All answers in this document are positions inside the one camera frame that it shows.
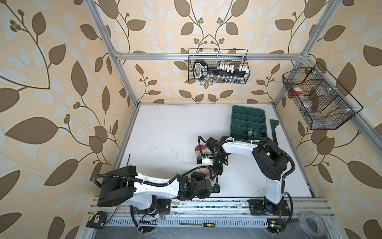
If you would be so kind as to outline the beige maroon striped sock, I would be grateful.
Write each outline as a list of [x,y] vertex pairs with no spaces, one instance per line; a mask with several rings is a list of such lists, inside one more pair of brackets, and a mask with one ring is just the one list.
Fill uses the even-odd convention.
[[[202,156],[201,152],[205,155],[210,154],[210,151],[204,145],[196,146],[195,154],[197,158]],[[203,173],[206,176],[206,179],[215,180],[215,175],[209,169],[198,169],[196,172]]]

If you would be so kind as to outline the green compartment tray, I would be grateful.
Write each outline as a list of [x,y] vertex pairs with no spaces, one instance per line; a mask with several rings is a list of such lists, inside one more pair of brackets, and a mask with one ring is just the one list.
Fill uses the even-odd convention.
[[248,136],[247,131],[262,131],[268,136],[266,113],[263,109],[235,105],[232,107],[230,136],[236,139],[260,140],[262,138]]

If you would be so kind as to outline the black argyle sock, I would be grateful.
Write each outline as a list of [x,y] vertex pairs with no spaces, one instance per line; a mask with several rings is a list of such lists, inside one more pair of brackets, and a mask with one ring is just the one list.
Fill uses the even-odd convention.
[[249,130],[247,131],[248,136],[253,136],[253,137],[259,137],[263,138],[265,134],[262,131],[256,131],[256,130]]

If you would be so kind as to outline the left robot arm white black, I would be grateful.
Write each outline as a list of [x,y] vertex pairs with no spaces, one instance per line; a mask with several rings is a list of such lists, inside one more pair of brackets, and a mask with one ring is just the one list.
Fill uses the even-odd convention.
[[155,178],[126,166],[92,178],[100,188],[97,206],[114,207],[127,203],[139,211],[159,208],[159,200],[190,201],[220,192],[218,175],[208,166],[199,166],[171,179]]

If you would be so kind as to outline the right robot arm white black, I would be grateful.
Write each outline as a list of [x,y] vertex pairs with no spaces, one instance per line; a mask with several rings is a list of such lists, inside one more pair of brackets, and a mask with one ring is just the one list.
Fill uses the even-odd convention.
[[292,158],[270,138],[246,140],[223,136],[205,140],[198,137],[200,156],[198,164],[209,165],[215,176],[221,175],[223,166],[228,165],[231,154],[252,157],[266,177],[266,194],[259,211],[269,215],[281,215],[284,204],[285,180],[295,170]]

